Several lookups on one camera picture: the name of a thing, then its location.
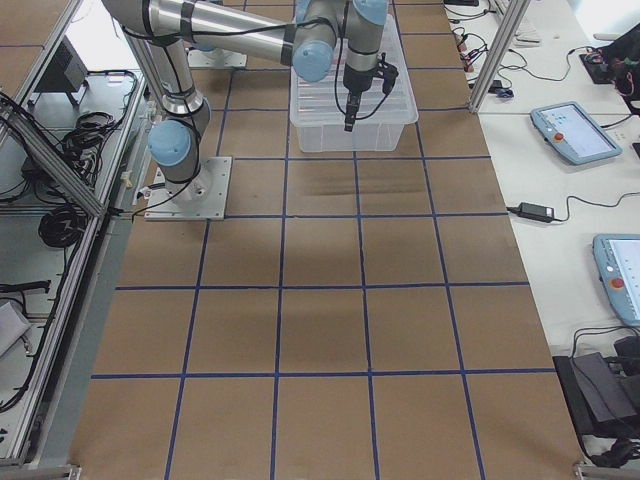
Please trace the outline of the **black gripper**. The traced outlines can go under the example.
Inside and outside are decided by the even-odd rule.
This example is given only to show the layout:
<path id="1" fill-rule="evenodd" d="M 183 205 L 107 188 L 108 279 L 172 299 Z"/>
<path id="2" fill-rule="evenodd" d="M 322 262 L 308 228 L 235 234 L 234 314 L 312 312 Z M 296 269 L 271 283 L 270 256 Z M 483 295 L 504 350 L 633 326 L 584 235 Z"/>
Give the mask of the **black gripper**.
<path id="1" fill-rule="evenodd" d="M 361 95 L 371 88 L 375 69 L 361 71 L 352 67 L 344 69 L 342 84 L 348 91 L 345 113 L 344 130 L 352 132 L 360 109 Z"/>

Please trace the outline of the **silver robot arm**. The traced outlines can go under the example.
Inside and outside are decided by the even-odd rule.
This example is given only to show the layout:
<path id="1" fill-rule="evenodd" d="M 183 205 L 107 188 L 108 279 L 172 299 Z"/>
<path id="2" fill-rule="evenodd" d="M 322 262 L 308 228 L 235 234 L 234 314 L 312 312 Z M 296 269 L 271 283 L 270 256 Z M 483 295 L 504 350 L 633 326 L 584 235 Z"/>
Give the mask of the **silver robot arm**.
<path id="1" fill-rule="evenodd" d="M 374 79 L 382 80 L 382 92 L 389 95 L 398 76 L 380 50 L 385 1 L 299 1 L 289 23 L 216 1 L 107 1 L 104 6 L 129 39 L 141 42 L 143 72 L 161 87 L 165 118 L 152 128 L 148 146 L 169 199 L 177 203 L 202 198 L 212 183 L 199 153 L 209 104 L 195 86 L 190 49 L 266 59 L 318 82 L 329 74 L 335 47 L 346 46 L 348 96 L 341 112 L 347 131 L 360 120 L 361 96 Z"/>

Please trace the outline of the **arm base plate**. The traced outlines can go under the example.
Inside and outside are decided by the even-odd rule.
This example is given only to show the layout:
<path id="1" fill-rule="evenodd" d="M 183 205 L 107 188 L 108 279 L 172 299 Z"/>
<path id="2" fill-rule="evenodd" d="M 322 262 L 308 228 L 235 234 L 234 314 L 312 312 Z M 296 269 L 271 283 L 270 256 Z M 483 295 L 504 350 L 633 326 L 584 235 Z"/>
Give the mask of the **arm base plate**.
<path id="1" fill-rule="evenodd" d="M 185 190 L 177 184 L 163 185 L 149 194 L 148 221 L 223 220 L 226 213 L 233 159 L 208 157 L 200 161 L 200 173 Z"/>
<path id="2" fill-rule="evenodd" d="M 196 70 L 245 69 L 247 64 L 246 55 L 220 48 L 210 51 L 190 49 L 187 58 L 190 68 Z"/>

